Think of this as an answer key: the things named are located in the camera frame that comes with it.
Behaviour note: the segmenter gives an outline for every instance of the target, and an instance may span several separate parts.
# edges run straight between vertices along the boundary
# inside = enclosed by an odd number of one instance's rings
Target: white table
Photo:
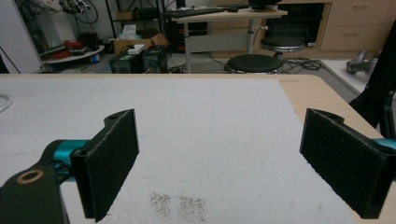
[[[256,10],[242,8],[238,12],[219,12],[199,16],[184,18],[173,18],[177,23],[184,24],[184,44],[186,53],[187,73],[191,73],[190,54],[194,52],[246,49],[248,54],[253,51],[254,21],[265,18],[279,18],[287,15],[288,12],[275,9]],[[200,21],[237,21],[248,20],[247,34],[227,34],[227,35],[189,35],[189,23]]]
[[[321,79],[237,75],[1,76],[0,183],[55,139],[90,139],[103,118],[135,108],[141,153],[102,223],[391,223],[393,184],[379,220],[361,220],[299,154],[308,107],[380,137]],[[63,183],[72,223],[86,220]]]

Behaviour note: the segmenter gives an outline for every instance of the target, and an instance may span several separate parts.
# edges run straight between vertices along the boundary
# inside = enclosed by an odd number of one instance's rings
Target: wooden table
[[[255,34],[254,21],[268,18],[279,18],[287,15],[288,12],[282,10],[265,9],[255,10],[242,8],[238,12],[219,12],[199,16],[184,18],[173,18],[177,23],[184,24],[184,44],[186,52],[187,73],[191,73],[190,54],[194,52],[205,52],[228,49],[246,49],[248,54],[253,51],[253,39]],[[248,20],[247,34],[226,34],[226,35],[189,35],[189,23],[200,21],[243,21]]]

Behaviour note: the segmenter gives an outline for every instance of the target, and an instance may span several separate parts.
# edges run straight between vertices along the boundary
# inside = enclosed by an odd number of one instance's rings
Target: chair
[[[283,52],[294,52],[304,48],[304,42],[292,37],[266,37],[262,47],[275,52],[274,57],[260,54],[245,54],[231,58],[226,65],[229,73],[278,74],[282,72]]]
[[[295,52],[304,49],[304,42],[300,39],[286,36],[265,37],[262,48],[275,52],[274,57],[283,61],[283,52]]]
[[[282,70],[282,62],[266,55],[244,54],[231,58],[226,68],[237,74],[276,74]]]

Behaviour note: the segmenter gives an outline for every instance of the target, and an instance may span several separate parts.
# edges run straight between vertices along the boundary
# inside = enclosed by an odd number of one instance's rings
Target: wooden drawer
[[[393,0],[393,4],[389,9],[389,13],[387,18],[385,19],[385,22],[392,22],[394,23],[396,20],[396,0]]]
[[[382,24],[391,4],[391,0],[333,2],[327,25]]]
[[[320,50],[377,50],[383,44],[377,26],[328,26],[323,35]]]

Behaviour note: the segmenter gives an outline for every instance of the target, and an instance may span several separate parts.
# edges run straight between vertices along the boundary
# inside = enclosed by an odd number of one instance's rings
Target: drawer cabinet
[[[378,50],[388,36],[392,0],[334,1],[320,50]]]
[[[328,25],[380,25],[388,15],[392,1],[333,2]]]
[[[380,26],[328,26],[322,38],[321,50],[377,50]]]

